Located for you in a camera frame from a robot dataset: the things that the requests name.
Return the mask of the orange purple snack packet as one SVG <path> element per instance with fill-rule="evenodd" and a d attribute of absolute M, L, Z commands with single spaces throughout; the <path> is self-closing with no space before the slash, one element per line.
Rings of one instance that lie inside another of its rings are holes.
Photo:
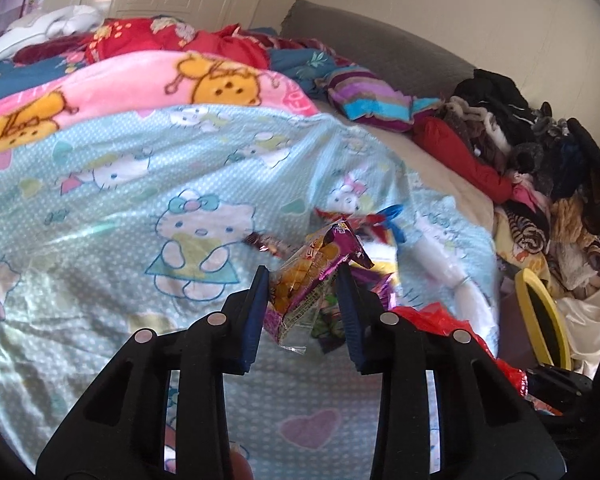
<path fill-rule="evenodd" d="M 338 266 L 353 261 L 363 269 L 374 264 L 347 220 L 337 220 L 312 233 L 270 275 L 263 327 L 276 344 L 294 346 L 290 334 L 320 301 Z"/>

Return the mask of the red plastic bag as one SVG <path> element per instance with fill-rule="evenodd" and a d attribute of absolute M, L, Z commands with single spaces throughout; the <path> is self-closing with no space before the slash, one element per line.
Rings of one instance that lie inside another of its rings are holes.
<path fill-rule="evenodd" d="M 494 356 L 486 342 L 474 332 L 470 323 L 466 320 L 454 318 L 440 302 L 428 304 L 422 310 L 416 310 L 413 307 L 407 306 L 396 306 L 391 311 L 413 324 L 422 332 L 451 337 L 455 342 L 459 342 L 460 344 L 468 344 L 468 342 L 475 341 L 486 352 L 486 355 L 496 365 L 498 370 L 513 385 L 514 389 L 530 401 L 537 411 L 553 416 L 562 416 L 562 412 L 556 406 L 542 401 L 537 394 L 531 392 L 529 377 L 526 372 Z"/>

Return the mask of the green black snack packet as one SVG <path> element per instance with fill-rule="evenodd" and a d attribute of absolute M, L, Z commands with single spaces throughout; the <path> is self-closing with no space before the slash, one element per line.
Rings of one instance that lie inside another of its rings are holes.
<path fill-rule="evenodd" d="M 339 304 L 334 294 L 328 294 L 322 300 L 311 337 L 324 354 L 337 350 L 346 342 Z"/>

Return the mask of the yellow rimmed trash bin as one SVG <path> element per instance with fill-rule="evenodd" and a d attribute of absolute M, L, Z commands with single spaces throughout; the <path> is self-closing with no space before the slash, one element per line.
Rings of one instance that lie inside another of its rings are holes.
<path fill-rule="evenodd" d="M 522 269 L 515 276 L 515 292 L 535 361 L 572 370 L 566 326 L 546 286 L 533 271 Z"/>

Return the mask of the small purple candy wrapper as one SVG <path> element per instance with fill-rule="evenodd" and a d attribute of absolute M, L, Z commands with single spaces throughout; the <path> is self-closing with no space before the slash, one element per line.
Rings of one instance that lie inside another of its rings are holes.
<path fill-rule="evenodd" d="M 376 294 L 385 310 L 396 306 L 396 290 L 393 286 L 392 275 L 383 274 L 362 266 L 350 266 L 352 278 L 358 286 Z"/>

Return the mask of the brown candy wrapper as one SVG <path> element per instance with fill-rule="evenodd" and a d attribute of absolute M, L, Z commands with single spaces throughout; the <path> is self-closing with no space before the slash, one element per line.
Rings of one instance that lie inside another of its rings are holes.
<path fill-rule="evenodd" d="M 252 232 L 244 238 L 244 243 L 258 252 L 268 252 L 279 259 L 286 260 L 294 253 L 294 246 L 268 233 Z"/>

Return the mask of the blue crumpled wrapper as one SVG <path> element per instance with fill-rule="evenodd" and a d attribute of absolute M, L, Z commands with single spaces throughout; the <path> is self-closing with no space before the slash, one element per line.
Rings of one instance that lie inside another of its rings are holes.
<path fill-rule="evenodd" d="M 403 206 L 401 204 L 391 205 L 378 211 L 378 214 L 382 218 L 381 224 L 391 232 L 393 239 L 398 244 L 405 242 L 405 236 L 403 231 L 396 224 L 396 219 L 400 217 L 403 212 Z"/>

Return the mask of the beige bed sheet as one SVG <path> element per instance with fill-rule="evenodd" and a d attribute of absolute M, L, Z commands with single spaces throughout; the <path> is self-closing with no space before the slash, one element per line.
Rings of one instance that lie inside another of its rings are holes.
<path fill-rule="evenodd" d="M 416 171 L 423 185 L 442 194 L 453 196 L 457 210 L 467 220 L 492 232 L 494 206 L 486 194 L 438 162 L 405 134 L 366 125 L 363 125 L 363 128 L 386 148 L 395 152 L 408 168 Z"/>

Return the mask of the light blue kitty quilt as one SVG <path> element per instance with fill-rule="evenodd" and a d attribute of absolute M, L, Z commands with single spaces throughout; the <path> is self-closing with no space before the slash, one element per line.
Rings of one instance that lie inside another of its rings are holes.
<path fill-rule="evenodd" d="M 252 232 L 291 245 L 317 211 L 401 204 L 398 299 L 449 291 L 412 254 L 415 216 L 449 234 L 488 297 L 491 232 L 422 184 L 366 129 L 329 114 L 174 107 L 82 122 L 0 161 L 0 431 L 33 466 L 86 387 L 140 328 L 181 330 L 278 260 Z"/>

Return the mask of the red long pillow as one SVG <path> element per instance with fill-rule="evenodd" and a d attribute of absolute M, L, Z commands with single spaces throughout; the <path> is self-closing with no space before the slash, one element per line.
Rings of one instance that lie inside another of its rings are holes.
<path fill-rule="evenodd" d="M 412 140 L 446 168 L 478 188 L 494 204 L 504 204 L 513 196 L 513 182 L 501 176 L 493 167 L 480 162 L 443 120 L 424 118 L 414 125 Z"/>

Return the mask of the pile of dark clothes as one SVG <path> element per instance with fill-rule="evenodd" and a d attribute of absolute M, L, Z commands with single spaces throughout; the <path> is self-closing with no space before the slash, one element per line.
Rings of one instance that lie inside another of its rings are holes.
<path fill-rule="evenodd" d="M 496 253 L 557 297 L 600 290 L 600 147 L 577 118 L 534 108 L 508 77 L 475 70 L 437 116 L 463 160 L 451 167 L 495 206 Z"/>

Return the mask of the striped purple pillow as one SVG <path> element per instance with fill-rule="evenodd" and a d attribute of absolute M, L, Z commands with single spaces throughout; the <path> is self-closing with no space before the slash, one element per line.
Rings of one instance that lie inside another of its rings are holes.
<path fill-rule="evenodd" d="M 315 84 L 350 122 L 397 133 L 410 131 L 420 118 L 443 105 L 439 98 L 407 96 L 359 65 L 336 68 Z"/>

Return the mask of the pink bear blanket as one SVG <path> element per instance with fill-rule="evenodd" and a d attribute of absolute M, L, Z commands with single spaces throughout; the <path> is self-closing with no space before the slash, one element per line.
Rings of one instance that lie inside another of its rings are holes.
<path fill-rule="evenodd" d="M 138 51 L 0 99 L 0 153 L 79 122 L 177 105 L 264 106 L 317 113 L 283 74 L 199 52 Z"/>

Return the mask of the grey bed headboard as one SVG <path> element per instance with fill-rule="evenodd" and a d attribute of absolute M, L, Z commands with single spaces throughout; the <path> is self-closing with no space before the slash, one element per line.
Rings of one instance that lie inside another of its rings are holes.
<path fill-rule="evenodd" d="M 282 21 L 282 35 L 317 39 L 411 96 L 452 96 L 474 76 L 475 66 L 432 42 L 373 18 L 296 0 Z"/>

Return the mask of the red floral blanket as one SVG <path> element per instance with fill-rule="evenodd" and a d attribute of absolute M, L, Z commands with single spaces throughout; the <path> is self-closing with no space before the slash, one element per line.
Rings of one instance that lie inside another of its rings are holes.
<path fill-rule="evenodd" d="M 118 55 L 153 50 L 212 54 L 260 70 L 270 65 L 265 47 L 245 37 L 238 24 L 208 32 L 170 16 L 110 18 L 94 32 L 21 47 L 16 51 L 14 62 L 31 65 L 75 53 L 81 61 L 93 64 Z"/>

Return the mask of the white garment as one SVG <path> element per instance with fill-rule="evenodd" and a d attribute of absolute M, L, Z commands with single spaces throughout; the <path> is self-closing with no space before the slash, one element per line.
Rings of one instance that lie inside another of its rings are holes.
<path fill-rule="evenodd" d="M 28 14 L 12 22 L 0 37 L 0 62 L 12 58 L 24 47 L 92 32 L 102 26 L 104 19 L 92 6 L 65 6 L 48 13 Z"/>

